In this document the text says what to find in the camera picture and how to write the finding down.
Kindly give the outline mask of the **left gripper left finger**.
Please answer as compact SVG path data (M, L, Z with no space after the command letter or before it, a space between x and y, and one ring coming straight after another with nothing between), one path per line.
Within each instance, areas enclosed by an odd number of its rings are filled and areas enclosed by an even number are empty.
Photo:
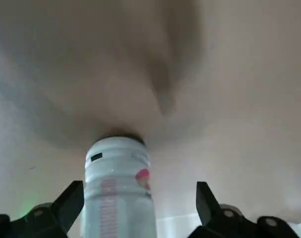
M84 185L74 180L54 201L11 220L0 214L0 238L66 238L84 206Z

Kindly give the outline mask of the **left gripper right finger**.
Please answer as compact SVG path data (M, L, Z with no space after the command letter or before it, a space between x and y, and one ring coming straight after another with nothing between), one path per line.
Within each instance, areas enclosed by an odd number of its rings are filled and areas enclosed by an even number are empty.
M188 238L298 238L284 220L262 216L256 222L232 208L223 208L206 182L196 185L196 208L201 225Z

